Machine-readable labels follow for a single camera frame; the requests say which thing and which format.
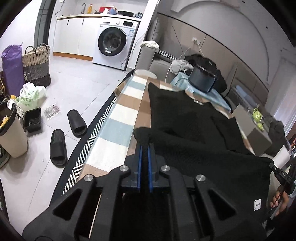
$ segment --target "woven basket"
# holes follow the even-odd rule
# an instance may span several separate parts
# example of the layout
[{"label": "woven basket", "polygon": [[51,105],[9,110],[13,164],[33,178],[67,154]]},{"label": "woven basket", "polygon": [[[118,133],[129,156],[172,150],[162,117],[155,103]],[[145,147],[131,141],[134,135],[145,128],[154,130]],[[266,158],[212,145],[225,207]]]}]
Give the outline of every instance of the woven basket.
[{"label": "woven basket", "polygon": [[35,49],[33,46],[29,47],[26,48],[25,54],[22,55],[22,64],[28,82],[33,83],[35,86],[47,87],[51,83],[49,75],[50,46],[39,44]]}]

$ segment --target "checkered blanket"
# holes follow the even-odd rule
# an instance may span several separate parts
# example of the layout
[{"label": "checkered blanket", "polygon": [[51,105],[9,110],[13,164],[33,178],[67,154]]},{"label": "checkered blanket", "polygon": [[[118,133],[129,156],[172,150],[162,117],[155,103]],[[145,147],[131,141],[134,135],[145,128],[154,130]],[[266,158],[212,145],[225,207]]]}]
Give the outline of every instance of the checkered blanket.
[{"label": "checkered blanket", "polygon": [[[140,76],[132,76],[129,80],[120,84],[114,91],[115,95],[118,96],[117,101],[92,145],[80,173],[80,178],[86,174],[105,175],[112,169],[123,165],[126,156],[135,153],[134,129],[141,126],[150,127],[151,124],[148,94],[148,84],[150,82],[160,89],[179,91],[178,88],[172,87],[165,82]],[[186,93],[196,103],[209,102],[209,100],[201,96]],[[232,117],[223,107],[214,103],[212,105],[226,117]],[[245,134],[242,131],[241,133],[245,146],[254,153]]]}]

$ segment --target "black and white zigzag rug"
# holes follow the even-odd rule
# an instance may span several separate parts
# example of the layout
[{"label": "black and white zigzag rug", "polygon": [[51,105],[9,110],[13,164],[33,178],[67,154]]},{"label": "black and white zigzag rug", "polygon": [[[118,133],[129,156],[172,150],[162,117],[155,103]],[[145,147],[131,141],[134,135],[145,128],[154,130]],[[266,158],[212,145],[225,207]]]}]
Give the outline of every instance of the black and white zigzag rug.
[{"label": "black and white zigzag rug", "polygon": [[83,147],[83,149],[76,161],[75,167],[72,169],[70,177],[68,178],[68,181],[64,187],[63,194],[65,194],[71,187],[73,187],[76,184],[78,177],[80,175],[80,172],[82,170],[82,167],[83,167],[85,160],[87,158],[87,155],[94,143],[94,140],[95,140],[96,136],[98,135],[105,119],[107,118],[107,115],[109,114],[109,112],[110,112],[112,106],[115,104],[115,102],[116,102],[116,97],[114,97],[113,100],[111,101],[111,103],[108,105],[104,114],[102,115],[99,122],[97,123],[94,130],[92,131],[91,136],[88,138],[87,142],[85,143],[85,145],[84,145],[84,147]]},{"label": "black and white zigzag rug", "polygon": [[[132,76],[133,72],[134,70],[129,72],[127,76],[123,79],[123,81]],[[95,116],[91,124],[88,126],[87,133],[82,138],[80,138],[60,176],[60,179],[52,195],[51,203],[65,194],[71,187],[73,187],[77,183],[77,179],[83,168],[87,155],[94,143],[94,140],[115,102],[116,96],[114,93],[112,93],[109,99],[99,110],[98,114]]]}]

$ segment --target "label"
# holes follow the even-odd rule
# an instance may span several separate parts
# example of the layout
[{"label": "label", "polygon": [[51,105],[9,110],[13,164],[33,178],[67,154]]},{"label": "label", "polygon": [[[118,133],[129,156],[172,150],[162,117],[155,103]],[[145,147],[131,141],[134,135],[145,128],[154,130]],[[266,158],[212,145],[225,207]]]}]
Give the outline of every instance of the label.
[{"label": "label", "polygon": [[259,210],[261,208],[261,200],[262,199],[258,199],[254,201],[254,211]]},{"label": "label", "polygon": [[129,37],[132,37],[134,35],[134,33],[135,33],[135,30],[130,29],[130,32],[128,33],[128,36]]}]

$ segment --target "black slipper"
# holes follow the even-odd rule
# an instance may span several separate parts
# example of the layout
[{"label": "black slipper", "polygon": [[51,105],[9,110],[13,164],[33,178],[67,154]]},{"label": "black slipper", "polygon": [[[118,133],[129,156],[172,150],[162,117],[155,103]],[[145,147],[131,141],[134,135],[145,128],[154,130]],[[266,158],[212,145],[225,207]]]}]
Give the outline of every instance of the black slipper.
[{"label": "black slipper", "polygon": [[69,110],[68,120],[74,136],[79,138],[86,134],[87,125],[77,110]]},{"label": "black slipper", "polygon": [[68,161],[64,132],[54,130],[49,147],[50,160],[56,167],[64,167]]}]

